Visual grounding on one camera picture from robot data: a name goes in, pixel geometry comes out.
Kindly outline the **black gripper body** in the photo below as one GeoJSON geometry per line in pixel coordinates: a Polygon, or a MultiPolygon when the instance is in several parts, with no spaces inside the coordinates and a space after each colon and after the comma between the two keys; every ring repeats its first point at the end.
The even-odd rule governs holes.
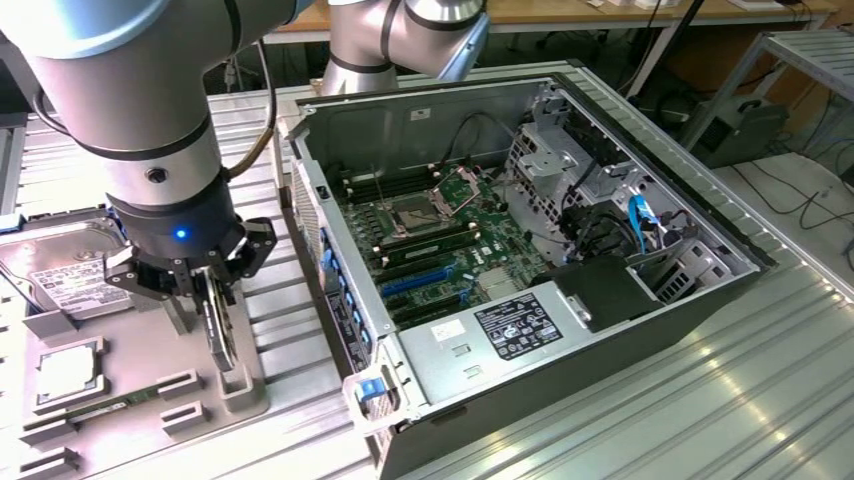
{"type": "Polygon", "coordinates": [[[174,259],[198,263],[213,250],[226,256],[245,236],[221,176],[173,204],[142,206],[112,196],[106,199],[130,241],[133,256],[154,267],[169,268],[174,259]]]}

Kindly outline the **black graphics card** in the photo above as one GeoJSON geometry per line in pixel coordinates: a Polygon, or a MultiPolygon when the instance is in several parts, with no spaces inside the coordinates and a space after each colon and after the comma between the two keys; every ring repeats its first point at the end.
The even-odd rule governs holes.
{"type": "Polygon", "coordinates": [[[201,293],[205,336],[213,363],[221,372],[232,371],[237,362],[228,316],[228,303],[222,285],[212,270],[204,268],[197,274],[201,293]]]}

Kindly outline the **silver hard disk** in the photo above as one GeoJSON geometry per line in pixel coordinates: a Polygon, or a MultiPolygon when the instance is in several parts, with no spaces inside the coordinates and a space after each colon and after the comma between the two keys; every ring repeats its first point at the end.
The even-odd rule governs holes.
{"type": "Polygon", "coordinates": [[[29,224],[0,234],[0,272],[40,311],[92,319],[132,306],[129,293],[104,280],[102,256],[122,246],[124,236],[109,218],[29,224]]]}

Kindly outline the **grey parts rack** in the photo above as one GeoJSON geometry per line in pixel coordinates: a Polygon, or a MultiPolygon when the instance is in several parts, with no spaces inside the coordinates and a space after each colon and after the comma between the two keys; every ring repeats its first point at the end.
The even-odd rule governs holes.
{"type": "MultiPolygon", "coordinates": [[[[17,231],[101,217],[109,218],[80,212],[17,231]]],[[[228,308],[237,362],[221,372],[190,302],[129,296],[128,309],[74,320],[60,310],[40,311],[0,272],[0,480],[81,480],[266,411],[244,307],[228,308]],[[81,345],[96,353],[93,387],[38,403],[40,357],[81,345]],[[152,387],[158,397],[145,403],[80,423],[64,419],[74,409],[152,387]]]]}

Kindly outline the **blue card retainer strip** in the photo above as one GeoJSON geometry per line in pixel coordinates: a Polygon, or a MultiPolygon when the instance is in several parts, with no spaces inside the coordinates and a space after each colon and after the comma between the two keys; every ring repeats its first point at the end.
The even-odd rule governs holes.
{"type": "Polygon", "coordinates": [[[359,352],[368,358],[372,352],[372,338],[364,325],[341,261],[337,258],[324,227],[320,228],[318,238],[321,241],[320,266],[324,275],[324,291],[337,330],[351,351],[359,352]]]}

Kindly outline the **silver CPU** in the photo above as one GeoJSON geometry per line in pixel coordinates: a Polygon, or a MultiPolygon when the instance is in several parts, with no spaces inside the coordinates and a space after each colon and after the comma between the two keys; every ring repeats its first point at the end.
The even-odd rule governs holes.
{"type": "Polygon", "coordinates": [[[37,367],[37,402],[46,403],[92,388],[94,360],[96,353],[86,345],[44,354],[37,367]]]}

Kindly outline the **black RAM slot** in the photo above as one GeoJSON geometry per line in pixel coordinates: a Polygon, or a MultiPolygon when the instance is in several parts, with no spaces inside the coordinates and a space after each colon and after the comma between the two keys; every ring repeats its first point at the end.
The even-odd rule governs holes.
{"type": "MultiPolygon", "coordinates": [[[[379,178],[381,183],[383,194],[385,198],[409,193],[417,193],[431,189],[437,184],[437,179],[427,175],[379,178]]],[[[352,204],[363,204],[379,201],[376,186],[373,179],[351,183],[345,187],[347,199],[352,204]]]]}
{"type": "Polygon", "coordinates": [[[392,249],[396,249],[396,248],[403,248],[405,246],[409,246],[409,245],[413,245],[413,244],[419,244],[419,243],[425,242],[425,241],[437,240],[437,239],[449,237],[449,236],[456,235],[456,234],[467,233],[468,231],[473,231],[477,228],[479,228],[479,225],[475,222],[468,222],[468,223],[464,223],[461,225],[444,227],[444,228],[440,228],[437,230],[412,235],[412,236],[409,236],[407,238],[403,238],[403,239],[396,239],[393,241],[379,243],[372,247],[372,251],[375,253],[379,253],[380,251],[387,251],[387,250],[392,250],[392,249]]]}
{"type": "Polygon", "coordinates": [[[381,189],[384,195],[395,196],[427,190],[436,183],[432,171],[415,168],[388,174],[371,174],[365,179],[349,178],[344,183],[344,192],[351,195],[373,195],[381,189]]]}

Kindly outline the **blue expansion slot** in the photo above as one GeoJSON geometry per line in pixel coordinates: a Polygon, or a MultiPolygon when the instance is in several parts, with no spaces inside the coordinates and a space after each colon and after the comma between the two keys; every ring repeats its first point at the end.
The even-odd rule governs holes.
{"type": "Polygon", "coordinates": [[[383,298],[385,298],[392,295],[404,293],[412,289],[445,281],[452,275],[452,273],[453,273],[453,267],[445,266],[427,273],[417,274],[411,278],[396,280],[395,282],[381,287],[380,295],[383,298]]]}

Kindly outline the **CPU socket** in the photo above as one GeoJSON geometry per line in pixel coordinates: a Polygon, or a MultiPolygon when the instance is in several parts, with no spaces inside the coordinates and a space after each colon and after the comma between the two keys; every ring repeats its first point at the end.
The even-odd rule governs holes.
{"type": "Polygon", "coordinates": [[[440,212],[425,196],[412,196],[392,201],[388,215],[393,227],[392,235],[397,238],[441,223],[440,212]]]}

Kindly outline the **green loose RAM stick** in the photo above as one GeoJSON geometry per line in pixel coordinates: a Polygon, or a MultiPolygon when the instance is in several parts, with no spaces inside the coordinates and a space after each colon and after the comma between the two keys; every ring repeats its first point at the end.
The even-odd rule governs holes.
{"type": "Polygon", "coordinates": [[[157,388],[136,390],[128,394],[100,401],[98,403],[69,411],[64,419],[70,423],[80,423],[98,416],[110,414],[134,405],[145,403],[158,397],[157,388]]]}

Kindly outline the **green installed RAM stick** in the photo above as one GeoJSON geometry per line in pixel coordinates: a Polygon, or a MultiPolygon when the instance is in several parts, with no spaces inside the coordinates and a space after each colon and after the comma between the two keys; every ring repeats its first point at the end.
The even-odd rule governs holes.
{"type": "Polygon", "coordinates": [[[467,231],[441,238],[424,240],[407,246],[387,248],[380,255],[381,265],[391,267],[416,261],[431,255],[452,252],[471,246],[479,239],[479,231],[467,231]]]}

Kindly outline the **black expansion slot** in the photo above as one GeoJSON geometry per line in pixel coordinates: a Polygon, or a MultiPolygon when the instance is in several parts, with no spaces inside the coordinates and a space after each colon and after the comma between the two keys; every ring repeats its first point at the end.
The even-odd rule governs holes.
{"type": "Polygon", "coordinates": [[[385,303],[385,308],[396,316],[417,317],[459,305],[467,300],[468,290],[453,291],[448,295],[431,298],[400,297],[385,303]]]}

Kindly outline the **blue case latch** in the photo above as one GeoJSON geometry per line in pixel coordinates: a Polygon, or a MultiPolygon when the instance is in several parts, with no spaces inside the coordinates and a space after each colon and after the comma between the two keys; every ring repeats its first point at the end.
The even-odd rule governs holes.
{"type": "Polygon", "coordinates": [[[355,397],[359,403],[365,403],[385,393],[387,385],[380,377],[361,379],[356,382],[355,397]]]}

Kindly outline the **metal socket cover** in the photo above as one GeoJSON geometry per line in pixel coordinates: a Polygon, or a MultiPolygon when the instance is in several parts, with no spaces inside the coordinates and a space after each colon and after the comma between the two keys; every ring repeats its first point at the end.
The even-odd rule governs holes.
{"type": "Polygon", "coordinates": [[[463,166],[452,167],[429,194],[440,210],[460,210],[480,194],[476,175],[463,166]]]}

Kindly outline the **green motherboard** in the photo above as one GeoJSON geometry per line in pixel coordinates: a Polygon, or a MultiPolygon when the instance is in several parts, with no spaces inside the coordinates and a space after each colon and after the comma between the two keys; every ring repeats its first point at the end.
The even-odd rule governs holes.
{"type": "Polygon", "coordinates": [[[476,167],[465,165],[428,165],[425,166],[433,173],[437,183],[449,169],[463,166],[476,175],[479,180],[480,194],[457,211],[444,212],[431,199],[431,189],[385,198],[388,209],[391,202],[412,196],[425,196],[432,201],[441,216],[441,223],[433,227],[427,227],[405,237],[397,238],[392,235],[393,227],[388,210],[383,210],[379,201],[352,204],[344,192],[341,182],[341,192],[337,198],[339,207],[344,216],[345,224],[353,237],[356,247],[365,262],[381,304],[400,297],[431,298],[451,294],[456,290],[467,289],[468,297],[459,305],[451,306],[436,312],[417,317],[396,316],[385,308],[391,320],[400,329],[412,328],[448,314],[456,313],[467,308],[475,307],[485,302],[488,298],[479,287],[477,278],[480,275],[511,277],[524,288],[529,285],[533,277],[545,272],[548,262],[543,259],[539,251],[531,243],[527,231],[519,226],[511,216],[508,204],[504,200],[505,183],[493,182],[476,167]],[[480,232],[480,239],[475,244],[452,252],[431,255],[416,261],[384,267],[380,255],[383,251],[375,253],[372,247],[388,241],[407,238],[412,235],[437,230],[444,227],[475,222],[480,232]],[[383,298],[380,289],[384,285],[396,280],[411,278],[417,274],[427,273],[445,266],[453,267],[453,273],[445,281],[433,283],[404,293],[383,298]]]}

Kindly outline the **grey power supply unit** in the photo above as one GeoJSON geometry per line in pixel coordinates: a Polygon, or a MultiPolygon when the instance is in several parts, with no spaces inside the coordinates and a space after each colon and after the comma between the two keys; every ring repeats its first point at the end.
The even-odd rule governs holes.
{"type": "Polygon", "coordinates": [[[591,313],[549,281],[399,335],[427,403],[440,407],[592,344],[591,313]]]}

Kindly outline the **small silver heat sink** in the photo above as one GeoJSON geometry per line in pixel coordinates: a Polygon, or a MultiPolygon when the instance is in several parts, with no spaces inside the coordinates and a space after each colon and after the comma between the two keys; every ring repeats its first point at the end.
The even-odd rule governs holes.
{"type": "Polygon", "coordinates": [[[512,295],[524,289],[524,286],[507,276],[487,277],[485,275],[480,275],[477,284],[489,301],[512,295]]]}

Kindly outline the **black open PC case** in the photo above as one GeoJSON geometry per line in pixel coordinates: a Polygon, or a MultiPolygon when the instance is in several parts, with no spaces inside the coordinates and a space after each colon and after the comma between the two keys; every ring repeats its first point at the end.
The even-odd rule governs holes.
{"type": "Polygon", "coordinates": [[[380,480],[452,478],[445,464],[455,457],[492,468],[520,455],[525,441],[551,433],[572,407],[595,407],[617,376],[692,334],[771,267],[768,256],[711,205],[712,185],[696,160],[587,72],[306,99],[298,113],[286,133],[294,153],[289,220],[341,376],[343,403],[380,480]],[[508,151],[528,122],[561,128],[589,158],[559,201],[539,199],[507,180],[508,151]],[[591,345],[433,407],[399,341],[411,328],[395,325],[381,304],[337,198],[345,179],[449,164],[476,167],[507,185],[511,216],[548,262],[523,290],[549,282],[552,269],[597,256],[621,257],[639,279],[631,264],[689,238],[711,248],[732,277],[673,303],[661,302],[633,320],[597,332],[587,328],[591,345]],[[321,227],[372,338],[368,358],[351,351],[333,319],[320,266],[321,227]],[[359,403],[356,382],[375,377],[385,381],[387,393],[359,403]]]}

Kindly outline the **perforated metal disk bay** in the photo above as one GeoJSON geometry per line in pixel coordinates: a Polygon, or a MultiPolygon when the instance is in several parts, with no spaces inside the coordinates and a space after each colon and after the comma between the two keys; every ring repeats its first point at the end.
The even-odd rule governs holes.
{"type": "Polygon", "coordinates": [[[711,248],[696,238],[681,239],[631,264],[639,279],[664,304],[713,287],[732,277],[711,248]]]}

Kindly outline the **wooden desk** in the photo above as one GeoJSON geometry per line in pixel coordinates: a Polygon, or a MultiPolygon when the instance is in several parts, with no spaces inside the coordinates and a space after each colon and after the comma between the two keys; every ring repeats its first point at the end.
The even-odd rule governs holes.
{"type": "MultiPolygon", "coordinates": [[[[747,11],[727,0],[704,0],[691,24],[693,26],[803,22],[820,26],[839,7],[827,0],[804,0],[803,6],[779,10],[747,11]]],[[[611,3],[595,7],[581,0],[488,0],[489,31],[495,34],[529,32],[631,29],[647,25],[668,28],[687,14],[688,3],[657,11],[611,3]]],[[[292,44],[329,39],[331,16],[325,0],[318,0],[297,20],[273,30],[265,42],[292,44]]]]}

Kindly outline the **black floor machine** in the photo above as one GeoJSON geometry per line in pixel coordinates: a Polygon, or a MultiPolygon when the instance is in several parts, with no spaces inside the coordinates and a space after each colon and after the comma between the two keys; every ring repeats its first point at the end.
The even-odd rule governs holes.
{"type": "Polygon", "coordinates": [[[756,159],[787,119],[784,105],[756,95],[731,97],[716,110],[692,148],[695,157],[709,169],[756,159]]]}

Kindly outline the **metal slat side frame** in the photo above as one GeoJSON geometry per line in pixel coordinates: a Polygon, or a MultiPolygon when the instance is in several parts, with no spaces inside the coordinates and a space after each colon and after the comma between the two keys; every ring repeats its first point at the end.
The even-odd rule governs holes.
{"type": "Polygon", "coordinates": [[[0,215],[16,210],[28,115],[0,114],[0,215]]]}

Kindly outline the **metal slat shelf frame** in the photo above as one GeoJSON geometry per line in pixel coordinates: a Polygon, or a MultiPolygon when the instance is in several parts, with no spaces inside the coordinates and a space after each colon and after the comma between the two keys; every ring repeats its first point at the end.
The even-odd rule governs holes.
{"type": "Polygon", "coordinates": [[[707,109],[688,120],[679,139],[685,150],[696,145],[716,111],[732,97],[764,53],[782,62],[778,72],[792,66],[844,98],[854,108],[854,33],[839,29],[760,33],[717,88],[707,109]]]}

